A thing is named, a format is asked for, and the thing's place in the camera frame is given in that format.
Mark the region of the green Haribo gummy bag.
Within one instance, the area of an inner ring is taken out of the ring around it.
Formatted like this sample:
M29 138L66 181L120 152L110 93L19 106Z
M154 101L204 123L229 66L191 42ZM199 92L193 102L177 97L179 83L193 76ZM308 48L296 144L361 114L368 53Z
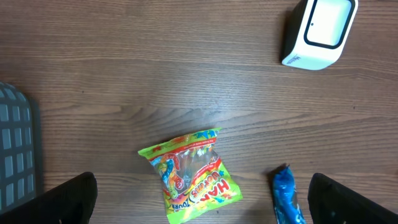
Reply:
M220 131L185 134L138 152L160 175L170 223L185 223L243 199L239 185L215 151Z

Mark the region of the blue Oreo cookie packet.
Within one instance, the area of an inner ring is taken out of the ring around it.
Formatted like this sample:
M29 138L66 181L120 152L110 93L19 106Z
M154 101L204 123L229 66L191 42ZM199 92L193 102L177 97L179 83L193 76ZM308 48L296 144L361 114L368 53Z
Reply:
M275 174L272 194L277 224L306 224L297 201L295 179L289 166Z

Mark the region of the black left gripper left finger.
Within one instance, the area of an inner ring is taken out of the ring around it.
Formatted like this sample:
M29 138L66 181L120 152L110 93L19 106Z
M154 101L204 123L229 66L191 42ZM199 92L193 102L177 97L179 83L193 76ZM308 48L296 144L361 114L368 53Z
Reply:
M1 215L1 223L88 224L98 196L97 181L84 172Z

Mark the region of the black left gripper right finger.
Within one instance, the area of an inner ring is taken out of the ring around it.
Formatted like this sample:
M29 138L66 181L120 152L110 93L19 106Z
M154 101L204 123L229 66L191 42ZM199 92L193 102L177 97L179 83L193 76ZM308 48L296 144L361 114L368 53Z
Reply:
M308 204L316 224L397 224L397 214L321 173L308 188Z

